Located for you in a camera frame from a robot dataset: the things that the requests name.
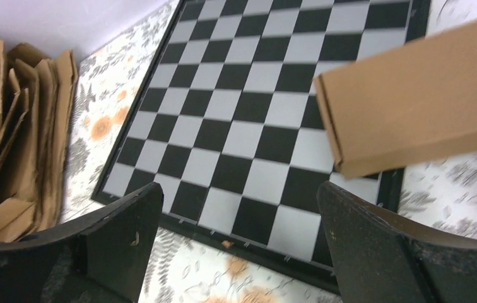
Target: checkerboard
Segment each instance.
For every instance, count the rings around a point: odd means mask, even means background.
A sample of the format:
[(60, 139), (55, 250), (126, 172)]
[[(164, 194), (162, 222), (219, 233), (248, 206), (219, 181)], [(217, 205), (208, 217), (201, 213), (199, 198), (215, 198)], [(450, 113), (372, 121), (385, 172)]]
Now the checkerboard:
[(334, 171), (312, 79), (403, 45), (410, 4), (186, 2), (101, 191), (121, 197), (158, 182), (166, 220), (328, 270), (319, 185), (376, 204), (390, 184)]

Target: table surface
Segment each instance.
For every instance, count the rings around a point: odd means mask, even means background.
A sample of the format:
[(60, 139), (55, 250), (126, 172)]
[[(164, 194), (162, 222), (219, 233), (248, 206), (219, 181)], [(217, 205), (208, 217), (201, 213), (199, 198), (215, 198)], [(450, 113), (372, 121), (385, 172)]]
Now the table surface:
[[(171, 0), (82, 61), (66, 170), (63, 222), (90, 199), (178, 1)], [(477, 0), (432, 0), (428, 35), (477, 18)], [(399, 213), (477, 239), (477, 153), (406, 169)], [(140, 302), (342, 302), (338, 296), (167, 230), (157, 234)]]

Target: brown cardboard box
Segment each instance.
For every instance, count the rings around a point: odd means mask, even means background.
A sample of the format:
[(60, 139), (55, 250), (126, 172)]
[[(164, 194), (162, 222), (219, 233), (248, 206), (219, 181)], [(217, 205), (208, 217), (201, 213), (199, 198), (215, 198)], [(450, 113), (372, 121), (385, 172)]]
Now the brown cardboard box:
[(77, 80), (72, 51), (53, 60), (22, 43), (5, 55), (0, 40), (0, 242), (59, 219)]
[(347, 178), (477, 151), (477, 22), (314, 82)]

